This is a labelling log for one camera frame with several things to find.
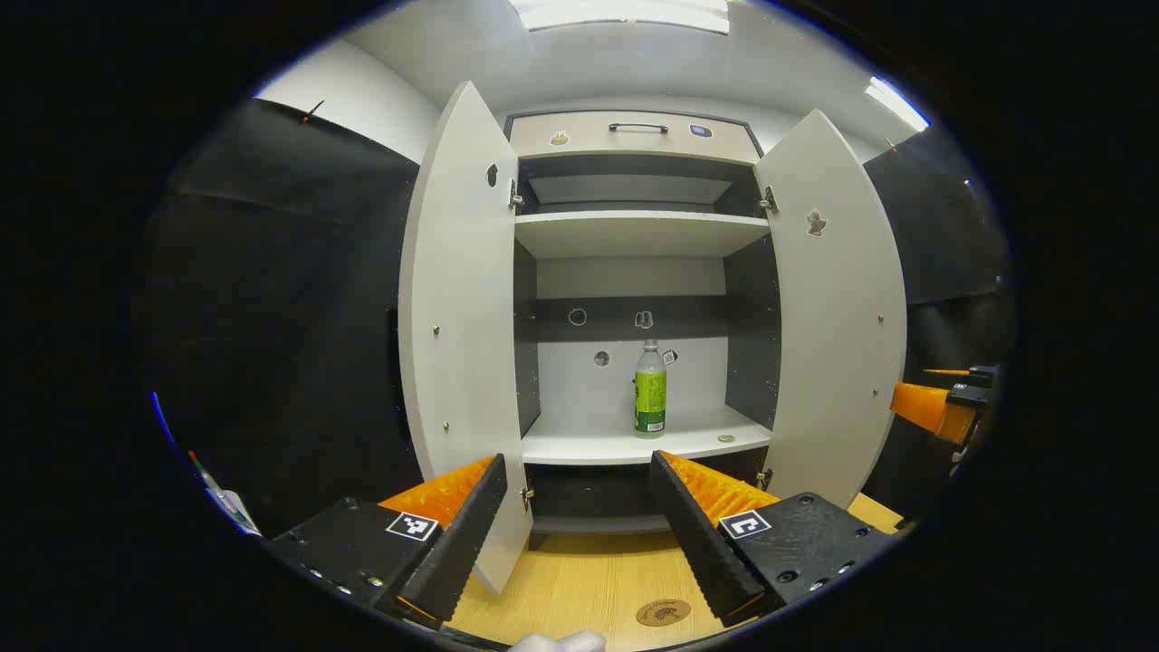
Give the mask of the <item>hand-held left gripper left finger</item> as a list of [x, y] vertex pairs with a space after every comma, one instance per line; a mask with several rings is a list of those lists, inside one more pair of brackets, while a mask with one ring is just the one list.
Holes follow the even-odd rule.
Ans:
[[455, 614], [506, 491], [497, 453], [379, 503], [343, 498], [270, 549], [338, 598], [440, 628]]

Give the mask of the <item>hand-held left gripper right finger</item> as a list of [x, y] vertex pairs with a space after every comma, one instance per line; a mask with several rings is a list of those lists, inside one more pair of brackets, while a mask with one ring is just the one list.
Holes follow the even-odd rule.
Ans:
[[836, 586], [896, 541], [819, 495], [774, 498], [666, 450], [654, 450], [648, 488], [724, 627]]

